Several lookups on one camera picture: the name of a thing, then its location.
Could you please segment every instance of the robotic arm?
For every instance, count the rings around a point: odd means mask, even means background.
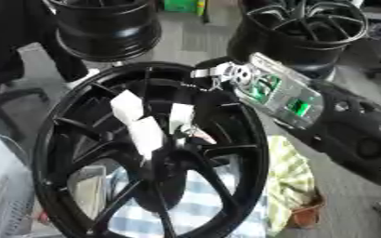
[[[227,61],[204,66],[192,72],[195,82],[209,77],[211,90],[231,90],[314,150],[381,185],[381,106],[260,53],[244,65]]]

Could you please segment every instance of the white foam block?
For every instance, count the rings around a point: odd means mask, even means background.
[[[173,103],[169,118],[169,133],[173,135],[178,127],[190,126],[193,120],[193,105]]]
[[[111,106],[114,116],[126,125],[137,121],[144,114],[142,99],[129,90],[112,99]]]
[[[148,160],[153,151],[163,146],[163,130],[152,116],[132,122],[128,130],[138,152]]]

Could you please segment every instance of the yellow cloth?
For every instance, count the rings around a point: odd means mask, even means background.
[[[315,181],[308,159],[300,155],[287,138],[271,136],[268,141],[268,235],[274,236],[284,229],[293,208],[311,202],[315,196]]]

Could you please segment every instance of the brown bag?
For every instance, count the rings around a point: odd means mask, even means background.
[[[294,209],[287,223],[288,228],[312,228],[319,221],[320,210],[325,205],[325,199],[318,189],[316,197],[309,205]]]

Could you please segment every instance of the black trousers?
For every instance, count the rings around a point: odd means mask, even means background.
[[[69,55],[56,39],[57,23],[42,0],[0,0],[0,71],[23,67],[18,49],[38,42],[45,49],[65,81],[87,74],[83,62]]]

